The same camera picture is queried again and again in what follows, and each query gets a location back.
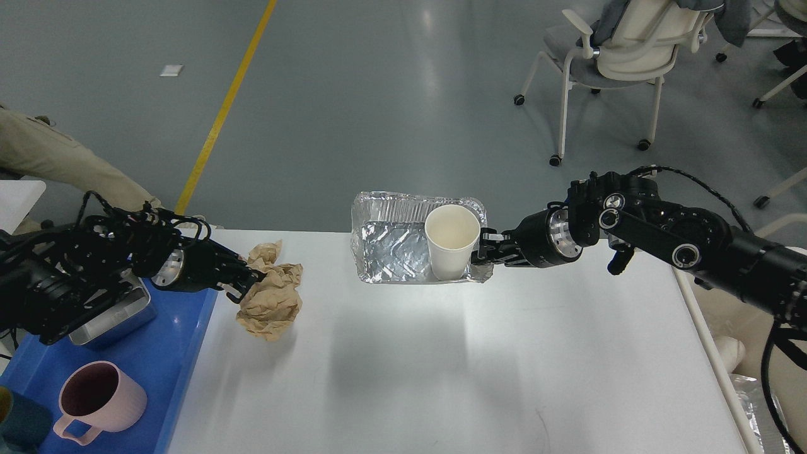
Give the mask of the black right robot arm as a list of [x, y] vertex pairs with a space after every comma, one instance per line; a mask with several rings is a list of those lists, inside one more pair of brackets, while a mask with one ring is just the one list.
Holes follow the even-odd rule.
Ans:
[[473, 265], [535, 267], [577, 261], [583, 248], [606, 233], [614, 256], [608, 272], [620, 275], [642, 250], [694, 276], [700, 287], [717, 288], [773, 318], [763, 348], [763, 396], [779, 434], [796, 453], [795, 442], [775, 408], [770, 390], [770, 357], [778, 348], [805, 368], [806, 258], [803, 253], [756, 236], [734, 204], [703, 183], [694, 183], [729, 207], [737, 224], [699, 207], [663, 201], [652, 173], [664, 166], [641, 166], [623, 175], [591, 172], [572, 181], [565, 201], [522, 219], [512, 230], [482, 228], [473, 248]]

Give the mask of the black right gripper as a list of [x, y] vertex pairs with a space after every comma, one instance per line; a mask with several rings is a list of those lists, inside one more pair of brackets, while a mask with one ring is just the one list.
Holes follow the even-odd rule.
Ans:
[[570, 264], [583, 247], [571, 235], [567, 209], [545, 209], [522, 219], [516, 229], [481, 229], [472, 265], [549, 268]]

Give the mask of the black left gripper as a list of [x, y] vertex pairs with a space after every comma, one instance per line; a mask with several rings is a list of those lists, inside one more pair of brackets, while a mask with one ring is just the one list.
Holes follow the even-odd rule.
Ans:
[[247, 264], [237, 253], [214, 241], [194, 242], [176, 249], [151, 282], [163, 291], [224, 291], [234, 303], [240, 303], [266, 273]]

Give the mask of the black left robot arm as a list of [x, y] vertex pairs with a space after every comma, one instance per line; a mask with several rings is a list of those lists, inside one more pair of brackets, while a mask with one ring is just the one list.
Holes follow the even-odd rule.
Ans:
[[211, 225], [149, 202], [138, 211], [87, 192], [77, 219], [25, 235], [2, 232], [3, 334], [21, 329], [51, 345], [134, 290], [129, 277], [163, 291], [225, 291], [239, 303], [265, 278], [212, 238]]

